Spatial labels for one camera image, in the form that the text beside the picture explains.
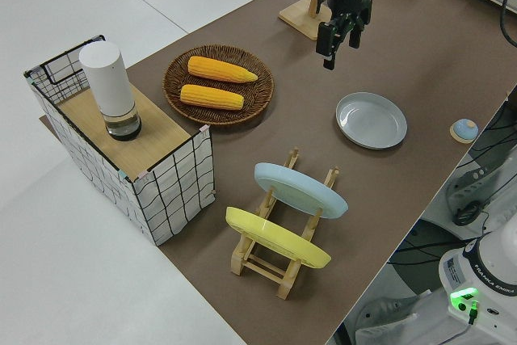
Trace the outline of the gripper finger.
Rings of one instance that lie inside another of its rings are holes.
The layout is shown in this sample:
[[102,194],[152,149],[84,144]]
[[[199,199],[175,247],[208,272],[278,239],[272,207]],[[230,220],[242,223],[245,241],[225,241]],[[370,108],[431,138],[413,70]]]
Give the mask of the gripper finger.
[[358,48],[360,46],[361,36],[366,25],[368,25],[368,18],[364,19],[361,15],[354,15],[352,18],[353,27],[349,35],[349,46]]
[[348,17],[344,15],[319,23],[316,53],[324,57],[323,66],[328,70],[334,69],[336,52],[348,33],[347,28]]

